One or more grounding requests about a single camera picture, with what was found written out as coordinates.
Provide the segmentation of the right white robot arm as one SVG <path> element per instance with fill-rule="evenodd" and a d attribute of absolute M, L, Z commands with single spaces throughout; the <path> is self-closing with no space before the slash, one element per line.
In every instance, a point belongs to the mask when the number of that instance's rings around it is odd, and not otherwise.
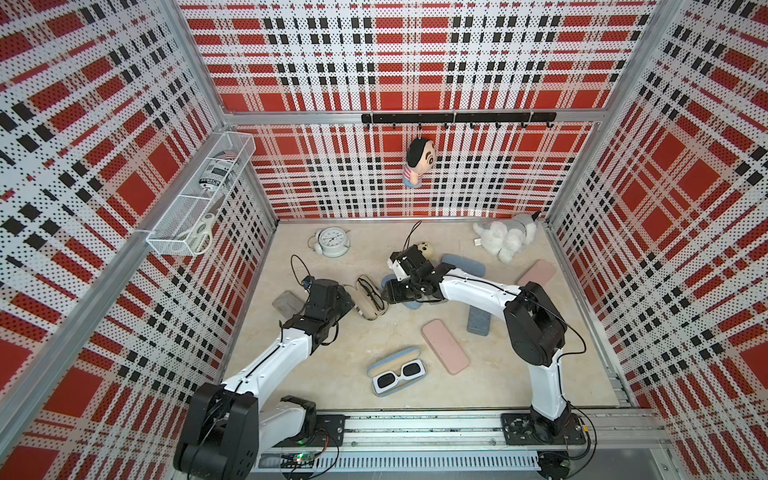
<path fill-rule="evenodd" d="M 392 253 L 387 264 L 395 275 L 383 287 L 390 304 L 456 301 L 504 320 L 513 351 L 528 364 L 531 414 L 549 422 L 567 416 L 558 369 L 567 324 L 539 284 L 505 285 L 450 263 L 435 265 L 415 245 Z"/>

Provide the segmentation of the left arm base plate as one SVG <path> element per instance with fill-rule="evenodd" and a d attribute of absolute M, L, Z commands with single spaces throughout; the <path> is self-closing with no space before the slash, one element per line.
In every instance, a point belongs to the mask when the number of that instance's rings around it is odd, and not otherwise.
<path fill-rule="evenodd" d="M 278 447 L 321 448 L 325 445 L 341 447 L 344 442 L 347 416 L 341 414 L 320 414 L 315 417 L 313 428 L 285 439 Z"/>

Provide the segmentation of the beige case with dark glasses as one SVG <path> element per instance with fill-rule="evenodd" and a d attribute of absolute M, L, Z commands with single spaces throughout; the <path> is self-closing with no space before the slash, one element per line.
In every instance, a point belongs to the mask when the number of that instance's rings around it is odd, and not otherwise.
<path fill-rule="evenodd" d="M 384 299 L 381 289 L 367 275 L 360 275 L 355 280 L 354 290 L 357 310 L 365 320 L 374 321 L 388 312 L 389 303 Z"/>

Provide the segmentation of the blue case with pink glasses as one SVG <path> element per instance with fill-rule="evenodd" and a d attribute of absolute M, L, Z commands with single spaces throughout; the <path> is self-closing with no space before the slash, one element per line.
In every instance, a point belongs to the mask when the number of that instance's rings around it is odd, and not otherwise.
<path fill-rule="evenodd" d="M 444 254 L 440 262 L 453 266 L 450 271 L 451 275 L 458 275 L 459 277 L 466 277 L 467 275 L 484 277 L 486 274 L 486 266 L 483 263 L 460 255 Z"/>

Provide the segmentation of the grey marble teal-lined case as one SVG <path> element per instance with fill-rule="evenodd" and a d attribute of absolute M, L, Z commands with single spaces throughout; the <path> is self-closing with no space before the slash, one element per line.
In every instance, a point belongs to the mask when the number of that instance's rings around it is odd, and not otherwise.
<path fill-rule="evenodd" d="M 305 301 L 291 291 L 284 291 L 272 301 L 272 306 L 286 319 L 291 319 L 304 309 Z"/>

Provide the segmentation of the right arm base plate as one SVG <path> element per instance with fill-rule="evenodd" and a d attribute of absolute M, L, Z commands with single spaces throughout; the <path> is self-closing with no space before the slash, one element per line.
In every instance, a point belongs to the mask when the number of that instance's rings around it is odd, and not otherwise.
<path fill-rule="evenodd" d="M 555 432 L 548 419 L 534 419 L 530 413 L 501 415 L 501 430 L 508 446 L 586 446 L 587 436 L 578 415 L 570 413 Z"/>

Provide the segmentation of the small pink glasses case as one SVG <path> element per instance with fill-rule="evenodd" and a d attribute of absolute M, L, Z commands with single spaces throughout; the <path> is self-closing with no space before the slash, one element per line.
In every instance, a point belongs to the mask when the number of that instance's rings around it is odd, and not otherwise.
<path fill-rule="evenodd" d="M 538 285 L 545 286 L 550 280 L 553 279 L 557 273 L 557 267 L 547 260 L 537 260 L 521 277 L 517 280 L 517 284 L 525 286 L 529 282 L 537 283 Z"/>

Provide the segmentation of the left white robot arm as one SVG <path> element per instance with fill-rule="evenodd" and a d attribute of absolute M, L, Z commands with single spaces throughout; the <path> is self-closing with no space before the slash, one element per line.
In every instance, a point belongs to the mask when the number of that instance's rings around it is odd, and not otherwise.
<path fill-rule="evenodd" d="M 355 304 L 334 280 L 306 282 L 304 306 L 262 354 L 223 383 L 203 383 L 194 392 L 173 457 L 176 471 L 189 479 L 245 479 L 264 450 L 312 437 L 313 402 L 286 396 L 269 411 L 263 404 L 294 368 L 330 344 L 330 330 Z"/>

